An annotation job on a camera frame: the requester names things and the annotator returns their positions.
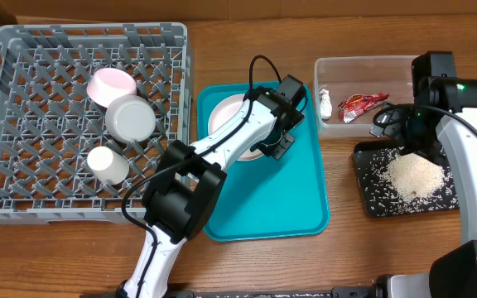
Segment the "cooked rice pile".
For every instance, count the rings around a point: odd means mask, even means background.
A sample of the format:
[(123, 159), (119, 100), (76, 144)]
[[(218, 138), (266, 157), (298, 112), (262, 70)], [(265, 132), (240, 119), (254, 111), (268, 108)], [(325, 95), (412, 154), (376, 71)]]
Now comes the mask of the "cooked rice pile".
[(390, 180), (402, 197), (426, 198), (443, 186), (445, 167), (416, 154), (402, 156), (399, 152), (399, 156), (387, 166), (383, 177)]

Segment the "red snack wrapper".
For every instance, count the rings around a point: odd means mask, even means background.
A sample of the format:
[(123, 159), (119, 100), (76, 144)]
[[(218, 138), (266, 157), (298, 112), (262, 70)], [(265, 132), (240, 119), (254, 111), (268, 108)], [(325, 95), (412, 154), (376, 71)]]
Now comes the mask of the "red snack wrapper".
[(390, 94), (378, 93), (372, 95), (354, 94), (342, 100), (340, 108), (340, 119), (343, 123), (350, 123), (369, 110), (384, 103)]

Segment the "white round plate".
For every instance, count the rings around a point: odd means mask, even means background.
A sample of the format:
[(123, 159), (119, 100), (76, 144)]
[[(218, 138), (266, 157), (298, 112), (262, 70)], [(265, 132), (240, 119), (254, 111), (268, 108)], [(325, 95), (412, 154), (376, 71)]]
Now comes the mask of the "white round plate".
[[(218, 103), (210, 114), (208, 120), (208, 134), (213, 134), (218, 128), (225, 124), (228, 120), (238, 112), (243, 104), (244, 94), (235, 94), (227, 97)], [(252, 161), (263, 156), (260, 150), (247, 150), (238, 160)]]

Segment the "white tissue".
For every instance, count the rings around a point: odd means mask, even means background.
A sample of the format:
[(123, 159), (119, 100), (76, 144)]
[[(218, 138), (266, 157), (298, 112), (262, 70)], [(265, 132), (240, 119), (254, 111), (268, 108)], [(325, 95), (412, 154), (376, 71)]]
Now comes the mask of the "white tissue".
[(332, 103), (330, 101), (330, 92), (328, 89), (319, 91), (320, 95), (320, 117), (323, 120), (328, 120), (332, 116)]

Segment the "grey-green bowl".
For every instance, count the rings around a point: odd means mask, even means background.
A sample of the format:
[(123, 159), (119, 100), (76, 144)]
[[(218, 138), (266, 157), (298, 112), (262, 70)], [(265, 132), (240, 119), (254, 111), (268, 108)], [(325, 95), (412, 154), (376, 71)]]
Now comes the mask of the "grey-green bowl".
[(122, 143), (148, 139), (155, 130), (156, 120), (148, 102), (133, 94), (115, 99), (105, 114), (109, 134)]

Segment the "white cup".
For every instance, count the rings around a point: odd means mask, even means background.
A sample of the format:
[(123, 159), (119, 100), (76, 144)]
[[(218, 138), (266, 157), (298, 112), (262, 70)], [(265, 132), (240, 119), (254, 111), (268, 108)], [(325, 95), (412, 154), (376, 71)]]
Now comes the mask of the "white cup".
[(128, 176), (128, 161), (108, 147), (92, 149), (86, 162), (95, 177), (106, 185), (117, 185)]

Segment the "pink bowl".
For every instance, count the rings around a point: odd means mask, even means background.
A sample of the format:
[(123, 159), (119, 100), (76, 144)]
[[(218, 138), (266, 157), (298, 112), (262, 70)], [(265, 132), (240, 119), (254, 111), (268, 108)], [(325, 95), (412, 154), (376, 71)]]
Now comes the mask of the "pink bowl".
[(117, 68), (96, 70), (86, 89), (87, 95), (99, 106), (107, 108), (115, 99), (125, 95), (135, 95), (135, 79)]

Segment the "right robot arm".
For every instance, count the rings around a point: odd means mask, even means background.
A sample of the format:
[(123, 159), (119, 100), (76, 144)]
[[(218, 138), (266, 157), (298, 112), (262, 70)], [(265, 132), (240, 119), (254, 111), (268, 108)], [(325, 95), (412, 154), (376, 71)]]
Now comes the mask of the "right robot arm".
[(381, 276), (372, 297), (477, 297), (477, 79), (460, 79), (454, 56), (428, 51), (412, 61), (413, 103), (390, 105), (373, 125), (434, 163), (447, 161), (459, 201), (461, 245), (428, 272)]

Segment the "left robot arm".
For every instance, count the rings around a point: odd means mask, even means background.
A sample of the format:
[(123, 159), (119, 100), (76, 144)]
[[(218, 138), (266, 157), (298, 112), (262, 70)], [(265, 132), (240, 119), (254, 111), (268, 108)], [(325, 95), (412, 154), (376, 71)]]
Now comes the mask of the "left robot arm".
[(167, 147), (156, 172), (126, 193), (145, 190), (142, 220), (121, 208), (127, 220), (144, 229), (145, 242), (132, 277), (116, 289), (117, 297), (166, 294), (179, 251), (208, 222), (228, 169), (246, 151), (279, 159), (295, 141), (289, 132), (302, 122), (307, 101), (304, 84), (287, 75), (275, 89), (251, 87), (240, 110), (209, 136)]

